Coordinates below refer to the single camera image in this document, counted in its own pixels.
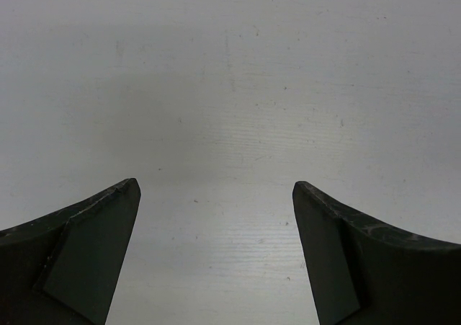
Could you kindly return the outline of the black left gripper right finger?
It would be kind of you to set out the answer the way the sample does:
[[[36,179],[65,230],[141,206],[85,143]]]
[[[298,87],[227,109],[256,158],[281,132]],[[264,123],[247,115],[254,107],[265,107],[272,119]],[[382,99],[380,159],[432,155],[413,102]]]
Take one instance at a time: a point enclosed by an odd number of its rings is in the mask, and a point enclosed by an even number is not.
[[[295,220],[321,324],[458,324],[460,245],[405,231],[296,182]]]

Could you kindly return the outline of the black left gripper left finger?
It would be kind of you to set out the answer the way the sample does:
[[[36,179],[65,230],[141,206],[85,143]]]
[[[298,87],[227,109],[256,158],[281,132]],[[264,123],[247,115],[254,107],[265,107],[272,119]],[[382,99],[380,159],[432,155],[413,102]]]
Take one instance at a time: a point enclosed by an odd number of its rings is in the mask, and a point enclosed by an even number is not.
[[[124,179],[1,231],[1,323],[105,324],[140,198]]]

